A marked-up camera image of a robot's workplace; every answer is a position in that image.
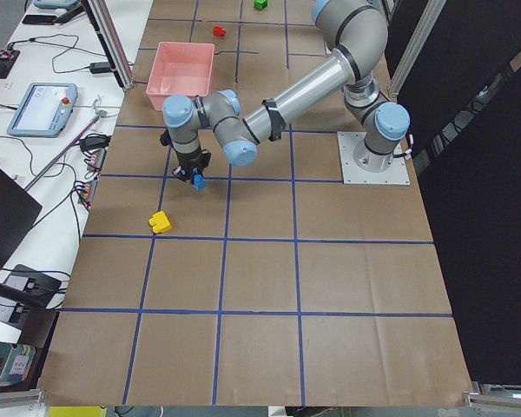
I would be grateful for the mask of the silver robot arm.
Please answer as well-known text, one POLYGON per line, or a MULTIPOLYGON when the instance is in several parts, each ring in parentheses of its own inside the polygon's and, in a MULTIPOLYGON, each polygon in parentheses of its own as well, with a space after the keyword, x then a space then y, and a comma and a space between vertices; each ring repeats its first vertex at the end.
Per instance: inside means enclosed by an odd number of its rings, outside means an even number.
POLYGON ((410 116, 402 105, 386 99, 373 78, 387 43, 385 17, 367 1, 342 0, 315 2, 312 17, 330 49, 326 60, 244 118, 239 117, 241 105, 231 89, 164 101, 167 129, 161 143, 177 156, 177 179, 197 190, 206 185, 203 171, 211 154, 201 146, 199 129, 211 129, 229 163, 244 167, 255 160, 261 142, 280 140, 288 123, 337 89, 343 89, 346 108, 366 130, 353 151, 355 164, 371 173, 392 165, 410 116))

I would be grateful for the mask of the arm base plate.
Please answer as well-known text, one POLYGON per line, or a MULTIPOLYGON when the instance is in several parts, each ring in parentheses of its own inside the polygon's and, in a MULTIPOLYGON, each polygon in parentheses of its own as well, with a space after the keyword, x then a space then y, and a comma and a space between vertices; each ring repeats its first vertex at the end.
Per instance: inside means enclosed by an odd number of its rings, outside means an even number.
POLYGON ((366 132, 337 133, 340 165, 345 185, 409 186, 411 184, 403 157, 379 156, 365 144, 366 132))

